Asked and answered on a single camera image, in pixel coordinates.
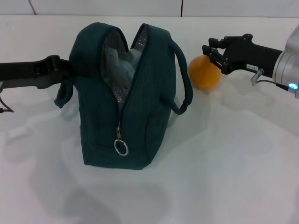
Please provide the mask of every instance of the dark green bag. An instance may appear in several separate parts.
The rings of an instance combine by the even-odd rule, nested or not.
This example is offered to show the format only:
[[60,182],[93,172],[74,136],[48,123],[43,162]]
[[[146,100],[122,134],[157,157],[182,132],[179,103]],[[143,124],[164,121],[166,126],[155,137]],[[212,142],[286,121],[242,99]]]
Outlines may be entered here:
[[[183,52],[168,31],[143,24],[132,44],[141,52],[129,88],[112,77],[107,67],[113,53],[121,57],[128,46],[119,28],[94,23],[84,28],[75,41],[70,61],[81,73],[62,83],[56,105],[60,108],[72,96],[75,85],[79,95],[81,143],[84,164],[142,169],[156,155],[167,127],[171,109],[182,114],[191,103],[193,92]],[[185,86],[180,108],[176,95],[175,54]]]

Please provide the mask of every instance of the bag strap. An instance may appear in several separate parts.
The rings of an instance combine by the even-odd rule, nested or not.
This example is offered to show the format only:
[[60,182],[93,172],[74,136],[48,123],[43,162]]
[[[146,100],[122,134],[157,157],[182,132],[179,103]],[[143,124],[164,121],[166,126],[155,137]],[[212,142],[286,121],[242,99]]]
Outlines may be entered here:
[[176,54],[177,59],[178,59],[178,64],[181,68],[181,75],[182,75],[184,88],[185,88],[185,99],[180,108],[178,108],[177,104],[173,100],[168,100],[167,103],[169,104],[169,106],[171,107],[173,112],[180,115],[180,114],[183,114],[187,110],[187,106],[190,105],[190,103],[192,102],[193,90],[192,90],[191,82],[190,82],[190,79],[188,76],[187,62],[186,62],[184,53],[182,52],[181,48],[174,41],[172,41],[170,47]]

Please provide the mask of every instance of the white table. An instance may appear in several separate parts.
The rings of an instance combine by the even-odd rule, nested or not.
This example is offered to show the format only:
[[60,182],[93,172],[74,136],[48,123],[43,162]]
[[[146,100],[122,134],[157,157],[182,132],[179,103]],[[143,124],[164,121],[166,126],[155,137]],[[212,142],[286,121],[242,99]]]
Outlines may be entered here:
[[[0,62],[60,55],[96,22],[133,41],[142,22],[167,29],[187,61],[209,37],[251,33],[284,49],[299,19],[1,16]],[[0,114],[2,224],[297,224],[299,101],[235,71],[210,94],[194,90],[142,171],[83,164],[78,100],[54,105],[59,85],[4,90]],[[178,73],[178,98],[183,99]]]

